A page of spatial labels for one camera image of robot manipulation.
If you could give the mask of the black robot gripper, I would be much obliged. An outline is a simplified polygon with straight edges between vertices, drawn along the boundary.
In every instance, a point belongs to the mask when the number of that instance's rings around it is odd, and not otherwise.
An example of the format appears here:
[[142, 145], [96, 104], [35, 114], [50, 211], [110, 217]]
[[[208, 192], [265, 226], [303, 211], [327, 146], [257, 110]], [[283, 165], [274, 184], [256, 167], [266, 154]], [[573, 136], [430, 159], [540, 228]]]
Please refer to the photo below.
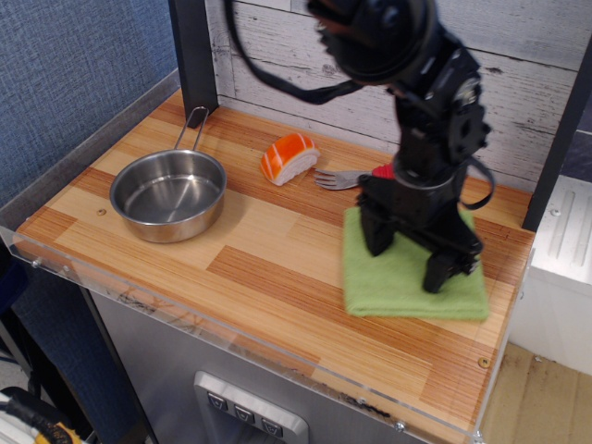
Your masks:
[[466, 175], [459, 173], [433, 187], [417, 187], [402, 179], [359, 178], [357, 204], [367, 250], [379, 256], [400, 232], [429, 250], [423, 289], [438, 293], [458, 274], [472, 274], [483, 244], [460, 216]]

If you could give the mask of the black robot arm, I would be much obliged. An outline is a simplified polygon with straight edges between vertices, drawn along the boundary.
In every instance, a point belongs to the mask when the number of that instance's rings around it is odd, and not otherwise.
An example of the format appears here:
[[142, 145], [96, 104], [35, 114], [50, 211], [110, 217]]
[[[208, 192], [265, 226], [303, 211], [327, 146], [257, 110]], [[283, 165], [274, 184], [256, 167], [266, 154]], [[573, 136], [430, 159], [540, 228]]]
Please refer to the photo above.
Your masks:
[[472, 273], [483, 250], [461, 219], [461, 193], [489, 125], [479, 66], [438, 20], [432, 1], [312, 1], [323, 44], [361, 85], [383, 85], [401, 129], [388, 179], [359, 179], [367, 249], [382, 254], [402, 233], [430, 251], [424, 289]]

